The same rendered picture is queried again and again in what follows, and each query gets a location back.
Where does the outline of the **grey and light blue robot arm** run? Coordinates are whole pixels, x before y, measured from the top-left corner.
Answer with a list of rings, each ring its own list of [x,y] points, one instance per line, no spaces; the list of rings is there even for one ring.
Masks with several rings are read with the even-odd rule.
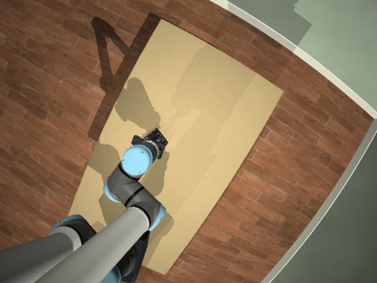
[[[158,146],[138,135],[131,144],[104,184],[106,196],[127,210],[98,233],[81,215],[71,215],[47,237],[1,250],[0,283],[120,283],[133,270],[134,243],[157,226],[166,208],[138,182],[157,159]]]

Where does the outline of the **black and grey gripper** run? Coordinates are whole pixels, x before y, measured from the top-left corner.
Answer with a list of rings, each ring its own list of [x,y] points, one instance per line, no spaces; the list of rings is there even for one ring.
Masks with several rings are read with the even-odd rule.
[[[158,138],[155,135],[153,135],[152,138],[149,139],[149,141],[150,140],[152,140],[158,146],[158,148],[159,148],[159,155],[158,155],[157,159],[161,159],[163,151],[164,151],[164,148],[166,147],[167,144],[164,143],[164,142],[159,141]]]

